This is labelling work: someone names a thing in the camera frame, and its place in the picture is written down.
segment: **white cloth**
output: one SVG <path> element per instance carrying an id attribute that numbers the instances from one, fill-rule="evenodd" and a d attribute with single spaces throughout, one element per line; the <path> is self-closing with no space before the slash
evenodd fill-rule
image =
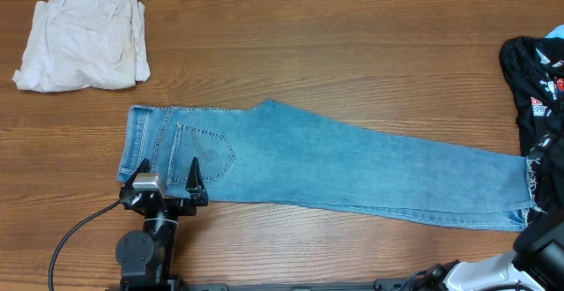
<path id="1" fill-rule="evenodd" d="M 18 89 L 62 92 L 88 86 L 119 89 L 151 75 L 145 6 L 137 0 L 38 2 Z"/>

